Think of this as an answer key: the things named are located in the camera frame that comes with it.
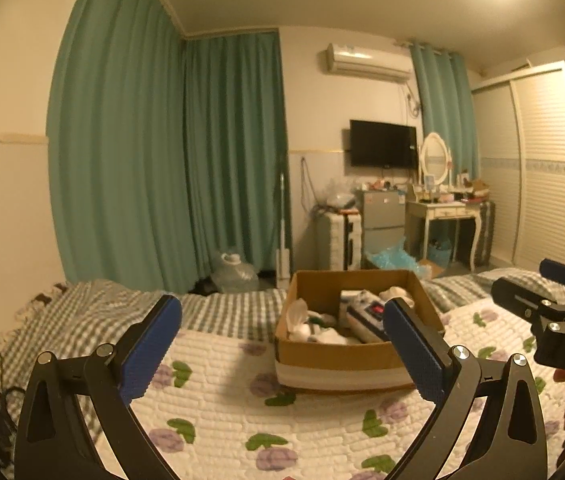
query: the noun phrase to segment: sliding wardrobe door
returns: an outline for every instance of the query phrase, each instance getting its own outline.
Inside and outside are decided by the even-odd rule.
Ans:
[[[518,113],[520,227],[514,263],[537,270],[551,258],[565,263],[565,64],[511,82]]]
[[[489,184],[495,203],[491,257],[511,264],[520,214],[520,143],[509,82],[473,93],[480,155],[480,177]]]

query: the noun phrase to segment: gray checkered blanket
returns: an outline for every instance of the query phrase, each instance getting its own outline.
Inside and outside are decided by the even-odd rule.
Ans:
[[[565,303],[565,288],[542,279],[535,272],[498,269],[477,275],[439,278],[424,287],[441,312],[489,296],[491,284],[507,276],[521,285]],[[5,387],[26,387],[33,363],[41,352],[58,358],[91,353],[103,342],[117,341],[127,327],[142,320],[163,291],[139,292],[107,280],[57,284],[39,294],[18,313],[19,326],[0,339]],[[182,327],[199,332],[250,340],[273,340],[275,324],[285,293],[266,290],[247,294],[179,296]],[[20,399],[13,398],[9,411],[18,420]],[[87,426],[95,438],[100,429],[93,407],[80,399]],[[13,471],[5,471],[13,478]]]

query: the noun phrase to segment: white wall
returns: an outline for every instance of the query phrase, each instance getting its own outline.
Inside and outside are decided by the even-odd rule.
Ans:
[[[289,142],[289,179],[294,266],[317,266],[313,225],[301,202],[300,160],[304,156],[315,190],[324,192],[331,182],[375,180],[380,170],[352,168],[343,150],[348,148],[350,119],[415,126],[422,139],[422,120],[408,115],[402,85],[354,76],[326,73],[329,43],[403,52],[389,38],[358,32],[314,27],[281,27],[282,74]],[[417,92],[415,77],[411,88]],[[403,177],[405,173],[395,172]],[[305,206],[314,204],[309,196]]]
[[[0,132],[44,135],[51,77],[75,0],[0,0]]]
[[[0,332],[33,295],[64,280],[44,135],[53,69],[74,3],[0,0],[0,137],[15,134],[0,142]]]

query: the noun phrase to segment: oval mirror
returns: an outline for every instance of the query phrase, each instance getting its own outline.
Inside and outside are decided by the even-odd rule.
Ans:
[[[451,156],[444,140],[436,132],[431,132],[422,142],[420,168],[423,178],[433,177],[436,185],[444,183],[449,175]]]

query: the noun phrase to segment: blue gripper pad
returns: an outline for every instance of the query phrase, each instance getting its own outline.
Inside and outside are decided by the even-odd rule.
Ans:
[[[545,258],[540,262],[540,275],[547,280],[565,285],[565,264]]]
[[[131,400],[144,396],[160,366],[166,351],[180,330],[182,304],[178,298],[170,297],[158,312],[149,314],[152,319],[136,341],[133,350],[120,367],[121,382],[118,390],[123,402],[129,406]]]
[[[443,367],[429,348],[425,336],[407,314],[407,309],[410,307],[403,300],[387,301],[383,315],[385,332],[405,364],[421,397],[439,404],[446,396]]]

